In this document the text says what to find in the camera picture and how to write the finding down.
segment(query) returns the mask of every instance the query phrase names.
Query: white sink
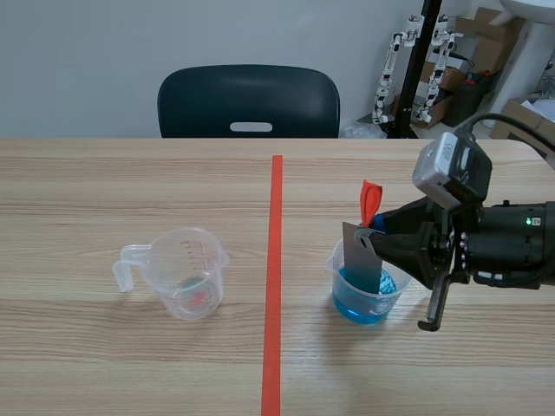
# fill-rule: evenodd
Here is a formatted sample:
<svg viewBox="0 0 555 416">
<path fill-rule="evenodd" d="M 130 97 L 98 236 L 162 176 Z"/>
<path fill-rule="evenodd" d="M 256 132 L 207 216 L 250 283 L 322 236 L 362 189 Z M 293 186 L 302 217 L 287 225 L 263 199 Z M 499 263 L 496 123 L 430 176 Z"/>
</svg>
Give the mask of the white sink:
<svg viewBox="0 0 555 416">
<path fill-rule="evenodd" d="M 514 16 L 527 20 L 496 88 L 492 113 L 501 113 L 512 98 L 534 92 L 555 49 L 555 0 L 500 0 L 506 12 L 492 24 Z M 487 127 L 495 124 L 490 120 Z"/>
<path fill-rule="evenodd" d="M 555 0 L 500 0 L 506 11 L 537 23 L 555 24 Z"/>
</svg>

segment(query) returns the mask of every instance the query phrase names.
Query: red tape line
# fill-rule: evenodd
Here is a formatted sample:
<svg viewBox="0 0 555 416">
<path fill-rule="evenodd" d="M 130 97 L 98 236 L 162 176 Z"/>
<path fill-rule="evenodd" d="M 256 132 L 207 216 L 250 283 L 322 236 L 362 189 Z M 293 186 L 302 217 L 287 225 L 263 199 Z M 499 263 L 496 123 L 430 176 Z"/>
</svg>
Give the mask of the red tape line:
<svg viewBox="0 0 555 416">
<path fill-rule="evenodd" d="M 270 230 L 266 275 L 264 361 L 262 364 L 262 416 L 281 412 L 281 247 L 284 195 L 284 157 L 271 164 Z"/>
</svg>

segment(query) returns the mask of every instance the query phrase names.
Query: red object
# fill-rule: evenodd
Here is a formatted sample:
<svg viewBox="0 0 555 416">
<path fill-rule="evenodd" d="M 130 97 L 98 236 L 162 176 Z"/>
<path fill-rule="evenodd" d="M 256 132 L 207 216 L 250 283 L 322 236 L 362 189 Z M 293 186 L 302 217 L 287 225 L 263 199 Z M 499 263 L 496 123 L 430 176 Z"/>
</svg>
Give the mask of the red object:
<svg viewBox="0 0 555 416">
<path fill-rule="evenodd" d="M 374 221 L 374 216 L 380 209 L 382 203 L 383 188 L 376 184 L 371 184 L 368 180 L 362 184 L 361 192 L 361 214 L 362 226 L 369 228 Z"/>
<path fill-rule="evenodd" d="M 262 364 L 261 416 L 281 412 L 281 249 L 283 222 L 284 157 L 274 156 L 271 165 L 270 231 L 266 271 L 266 315 Z"/>
</svg>

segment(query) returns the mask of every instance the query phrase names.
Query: measuring cup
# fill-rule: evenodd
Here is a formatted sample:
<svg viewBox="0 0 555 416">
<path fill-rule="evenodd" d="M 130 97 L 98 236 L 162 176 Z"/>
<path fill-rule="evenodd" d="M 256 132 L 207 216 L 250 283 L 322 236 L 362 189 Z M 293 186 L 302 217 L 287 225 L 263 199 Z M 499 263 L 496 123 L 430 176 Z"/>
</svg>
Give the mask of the measuring cup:
<svg viewBox="0 0 555 416">
<path fill-rule="evenodd" d="M 218 239 L 200 228 L 171 231 L 149 245 L 129 245 L 112 271 L 121 292 L 133 290 L 138 267 L 173 316 L 196 320 L 210 315 L 224 295 L 222 269 L 229 263 Z"/>
<path fill-rule="evenodd" d="M 356 288 L 345 280 L 343 240 L 337 243 L 326 264 L 333 273 L 333 301 L 337 310 L 357 323 L 378 323 L 385 319 L 413 280 L 393 264 L 383 262 L 379 295 Z"/>
</svg>

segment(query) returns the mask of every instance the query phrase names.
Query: white wall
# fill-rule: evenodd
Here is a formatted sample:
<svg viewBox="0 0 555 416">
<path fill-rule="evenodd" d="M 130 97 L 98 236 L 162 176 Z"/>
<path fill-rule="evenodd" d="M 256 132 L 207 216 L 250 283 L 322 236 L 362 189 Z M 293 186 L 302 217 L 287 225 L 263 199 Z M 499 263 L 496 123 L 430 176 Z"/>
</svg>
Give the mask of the white wall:
<svg viewBox="0 0 555 416">
<path fill-rule="evenodd" d="M 422 0 L 0 3 L 0 136 L 159 137 L 160 84 L 197 65 L 318 69 L 339 87 L 343 117 L 369 113 L 391 32 Z M 469 2 L 444 4 L 468 12 Z"/>
</svg>

